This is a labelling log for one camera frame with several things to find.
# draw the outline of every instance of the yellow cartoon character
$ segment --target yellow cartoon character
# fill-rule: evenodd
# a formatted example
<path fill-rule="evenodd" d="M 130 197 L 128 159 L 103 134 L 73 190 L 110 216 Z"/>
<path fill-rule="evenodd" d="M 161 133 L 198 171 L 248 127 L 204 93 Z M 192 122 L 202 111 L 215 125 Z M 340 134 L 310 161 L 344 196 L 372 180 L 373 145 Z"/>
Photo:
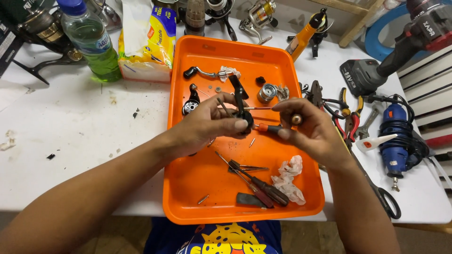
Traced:
<path fill-rule="evenodd" d="M 235 222 L 227 226 L 217 225 L 210 235 L 201 235 L 204 245 L 192 248 L 190 254 L 265 254 L 267 247 L 260 244 L 251 231 Z"/>

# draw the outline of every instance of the fingernail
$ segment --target fingernail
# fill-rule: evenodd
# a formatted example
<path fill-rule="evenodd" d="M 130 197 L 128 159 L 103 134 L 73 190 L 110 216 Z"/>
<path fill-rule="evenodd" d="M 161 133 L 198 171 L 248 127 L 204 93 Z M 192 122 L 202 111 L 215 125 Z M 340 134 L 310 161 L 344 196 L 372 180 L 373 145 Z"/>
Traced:
<path fill-rule="evenodd" d="M 278 131 L 278 136 L 284 140 L 288 140 L 290 137 L 290 130 L 289 129 L 281 129 Z"/>
<path fill-rule="evenodd" d="M 235 122 L 234 127 L 238 132 L 244 131 L 248 127 L 248 122 L 245 119 L 240 119 Z"/>

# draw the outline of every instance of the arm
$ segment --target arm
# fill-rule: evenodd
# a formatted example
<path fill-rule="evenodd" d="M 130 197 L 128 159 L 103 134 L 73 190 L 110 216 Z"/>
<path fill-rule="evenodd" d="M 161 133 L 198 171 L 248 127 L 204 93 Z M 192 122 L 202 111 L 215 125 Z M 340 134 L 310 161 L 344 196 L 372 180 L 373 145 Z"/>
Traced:
<path fill-rule="evenodd" d="M 220 93 L 154 139 L 38 197 L 0 232 L 0 254 L 69 253 L 172 160 L 201 150 L 217 136 L 245 138 L 237 133 L 247 122 L 225 118 L 217 97 L 236 106 L 233 95 Z"/>
<path fill-rule="evenodd" d="M 280 112 L 285 128 L 278 135 L 327 168 L 339 236 L 347 253 L 400 253 L 390 219 L 329 115 L 306 99 L 291 99 L 275 105 L 273 110 Z M 292 113 L 303 117 L 298 132 L 290 129 Z"/>

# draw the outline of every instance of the left hand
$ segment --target left hand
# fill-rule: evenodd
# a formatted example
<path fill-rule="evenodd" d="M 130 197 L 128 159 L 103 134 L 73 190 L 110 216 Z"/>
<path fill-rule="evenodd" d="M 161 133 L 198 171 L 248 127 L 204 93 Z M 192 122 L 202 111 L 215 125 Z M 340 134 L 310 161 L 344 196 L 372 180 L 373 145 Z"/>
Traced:
<path fill-rule="evenodd" d="M 190 112 L 181 122 L 162 133 L 170 140 L 171 153 L 174 158 L 194 154 L 204 148 L 210 141 L 219 136 L 229 136 L 244 139 L 244 131 L 248 123 L 244 119 L 229 118 L 220 106 L 217 98 L 225 104 L 237 106 L 232 94 L 219 93 L 210 99 L 201 102 L 196 109 Z"/>

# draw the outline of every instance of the yellow tissue package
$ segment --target yellow tissue package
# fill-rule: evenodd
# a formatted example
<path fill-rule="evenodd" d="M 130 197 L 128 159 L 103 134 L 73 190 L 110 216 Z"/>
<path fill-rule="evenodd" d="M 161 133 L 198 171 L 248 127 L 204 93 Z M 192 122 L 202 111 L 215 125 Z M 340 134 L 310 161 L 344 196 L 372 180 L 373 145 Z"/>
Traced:
<path fill-rule="evenodd" d="M 176 45 L 176 12 L 154 6 L 143 57 L 126 56 L 124 32 L 119 36 L 119 67 L 125 80 L 170 83 Z"/>

